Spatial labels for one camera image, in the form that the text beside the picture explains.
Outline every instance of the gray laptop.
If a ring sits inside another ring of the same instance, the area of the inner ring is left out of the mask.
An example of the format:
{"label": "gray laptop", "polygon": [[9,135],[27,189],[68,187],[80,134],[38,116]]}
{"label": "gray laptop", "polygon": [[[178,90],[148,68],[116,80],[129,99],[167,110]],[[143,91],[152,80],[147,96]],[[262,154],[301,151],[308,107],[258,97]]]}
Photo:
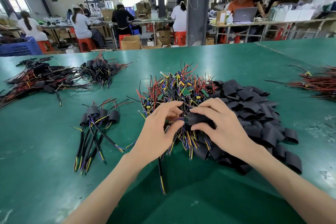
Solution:
{"label": "gray laptop", "polygon": [[238,8],[234,11],[233,22],[253,22],[258,7]]}

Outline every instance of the left hand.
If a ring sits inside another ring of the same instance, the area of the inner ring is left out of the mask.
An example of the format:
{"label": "left hand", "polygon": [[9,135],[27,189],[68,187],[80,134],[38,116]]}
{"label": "left hand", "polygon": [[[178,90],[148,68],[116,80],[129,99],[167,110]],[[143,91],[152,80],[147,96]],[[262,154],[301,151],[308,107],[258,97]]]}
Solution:
{"label": "left hand", "polygon": [[183,102],[162,103],[146,118],[140,136],[130,151],[136,162],[145,167],[160,157],[172,144],[175,133],[184,125],[184,121],[174,122],[167,132],[163,130],[166,118],[178,118],[182,111],[178,108]]}

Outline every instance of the blue crate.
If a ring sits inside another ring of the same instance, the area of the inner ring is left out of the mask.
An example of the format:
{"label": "blue crate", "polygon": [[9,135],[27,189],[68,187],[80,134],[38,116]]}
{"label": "blue crate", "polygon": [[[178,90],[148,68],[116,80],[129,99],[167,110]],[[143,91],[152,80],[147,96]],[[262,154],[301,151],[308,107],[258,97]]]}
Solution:
{"label": "blue crate", "polygon": [[125,7],[125,10],[128,10],[128,12],[130,14],[132,14],[133,16],[135,16],[135,11],[134,11],[134,8],[132,6]]}
{"label": "blue crate", "polygon": [[23,37],[27,42],[0,45],[0,57],[42,55],[42,51],[32,36]]}

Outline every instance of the green tabletop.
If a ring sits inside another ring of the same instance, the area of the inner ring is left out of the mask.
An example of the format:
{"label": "green tabletop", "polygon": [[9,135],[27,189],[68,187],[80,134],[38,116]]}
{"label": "green tabletop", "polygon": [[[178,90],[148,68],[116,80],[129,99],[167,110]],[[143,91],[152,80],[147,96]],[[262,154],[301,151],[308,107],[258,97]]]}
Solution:
{"label": "green tabletop", "polygon": [[[135,98],[149,75],[176,72],[180,61],[198,64],[196,74],[216,79],[234,78],[240,84],[257,86],[277,101],[283,125],[297,131],[299,145],[287,148],[302,159],[302,176],[336,197],[334,122],[336,105],[310,96],[308,91],[265,80],[296,81],[300,69],[314,72],[320,65],[335,65],[335,39],[309,39],[258,44],[226,44],[106,52],[105,58],[133,62],[118,73],[110,89],[60,92],[63,107],[54,94],[38,93],[0,110],[0,222],[6,224],[61,223],[108,175],[122,156],[103,141],[107,164],[96,158],[86,177],[73,172],[80,133],[78,126],[86,108],[81,104]],[[52,65],[79,66],[95,53],[54,55]],[[29,57],[0,59],[0,89],[3,80],[22,71],[15,67]],[[121,120],[108,135],[121,147],[133,142],[144,123],[138,102],[120,107]],[[245,176],[222,167],[211,158],[202,161],[181,144],[162,163],[167,195],[162,195],[157,162],[149,164],[119,202],[109,223],[303,223],[274,188],[256,171]]]}

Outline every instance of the black hair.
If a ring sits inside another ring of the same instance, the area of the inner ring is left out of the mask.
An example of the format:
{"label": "black hair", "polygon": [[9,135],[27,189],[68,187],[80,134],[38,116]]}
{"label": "black hair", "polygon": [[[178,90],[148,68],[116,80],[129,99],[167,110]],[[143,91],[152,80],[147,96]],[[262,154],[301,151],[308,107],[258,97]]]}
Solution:
{"label": "black hair", "polygon": [[187,7],[186,7],[186,5],[184,3],[184,0],[177,0],[177,4],[181,6],[181,10],[182,11],[187,10]]}
{"label": "black hair", "polygon": [[78,13],[80,13],[82,9],[81,8],[74,8],[73,9],[73,15],[72,15],[72,21],[73,23],[76,23],[76,16]]}
{"label": "black hair", "polygon": [[117,10],[125,9],[124,5],[117,5]]}
{"label": "black hair", "polygon": [[30,25],[30,23],[29,23],[29,20],[28,20],[28,18],[30,18],[29,13],[28,13],[27,11],[21,11],[20,15],[21,15],[21,17],[23,18],[23,21],[24,21],[24,23],[25,23],[27,29],[28,29],[29,31],[31,31],[31,30],[32,30],[32,27],[31,27],[31,25]]}

